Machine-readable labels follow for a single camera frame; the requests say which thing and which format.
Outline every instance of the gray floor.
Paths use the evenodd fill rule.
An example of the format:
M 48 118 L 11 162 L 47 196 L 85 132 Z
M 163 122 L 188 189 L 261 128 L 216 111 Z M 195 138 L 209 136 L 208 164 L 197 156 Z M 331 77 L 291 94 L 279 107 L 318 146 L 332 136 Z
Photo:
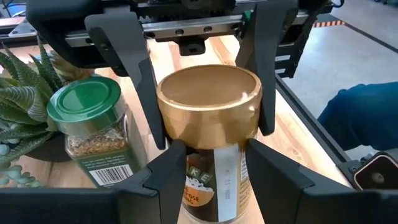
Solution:
M 398 4 L 349 0 L 334 16 L 398 47 Z M 342 88 L 363 83 L 398 81 L 398 54 L 345 26 L 315 28 L 293 79 L 285 79 L 303 104 L 317 117 Z M 348 151 L 353 159 L 372 149 Z

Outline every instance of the person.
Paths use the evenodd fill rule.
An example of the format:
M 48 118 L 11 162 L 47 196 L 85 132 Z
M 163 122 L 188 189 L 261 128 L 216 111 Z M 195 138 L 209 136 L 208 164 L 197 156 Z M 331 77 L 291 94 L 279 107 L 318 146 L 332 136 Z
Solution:
M 344 151 L 360 145 L 398 148 L 398 82 L 340 90 L 318 121 Z

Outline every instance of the jar label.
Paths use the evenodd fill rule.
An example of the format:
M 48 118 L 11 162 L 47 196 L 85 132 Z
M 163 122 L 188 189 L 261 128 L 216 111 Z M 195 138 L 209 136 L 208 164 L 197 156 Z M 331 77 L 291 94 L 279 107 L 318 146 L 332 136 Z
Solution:
M 240 216 L 251 192 L 244 151 L 238 144 L 193 151 L 187 156 L 185 209 L 206 222 L 225 222 Z
M 136 161 L 131 150 L 74 159 L 97 187 L 110 187 L 133 175 Z

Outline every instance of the jar lid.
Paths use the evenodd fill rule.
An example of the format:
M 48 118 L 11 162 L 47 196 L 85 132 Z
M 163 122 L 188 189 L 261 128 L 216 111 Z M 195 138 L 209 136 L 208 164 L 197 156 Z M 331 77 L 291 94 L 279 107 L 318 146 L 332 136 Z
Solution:
M 119 84 L 105 77 L 77 80 L 59 89 L 47 105 L 58 129 L 87 135 L 112 126 L 126 110 Z

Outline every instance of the seasoning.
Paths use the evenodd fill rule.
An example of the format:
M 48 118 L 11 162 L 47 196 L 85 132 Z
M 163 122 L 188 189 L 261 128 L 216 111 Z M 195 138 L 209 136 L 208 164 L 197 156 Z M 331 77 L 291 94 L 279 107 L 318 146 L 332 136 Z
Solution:
M 132 146 L 139 132 L 114 80 L 75 81 L 51 97 L 47 112 L 65 134 L 66 152 L 97 187 L 111 187 L 146 165 L 145 149 Z
M 251 195 L 245 145 L 258 130 L 261 83 L 242 68 L 179 70 L 157 87 L 167 134 L 188 146 L 183 207 L 194 221 L 231 223 Z

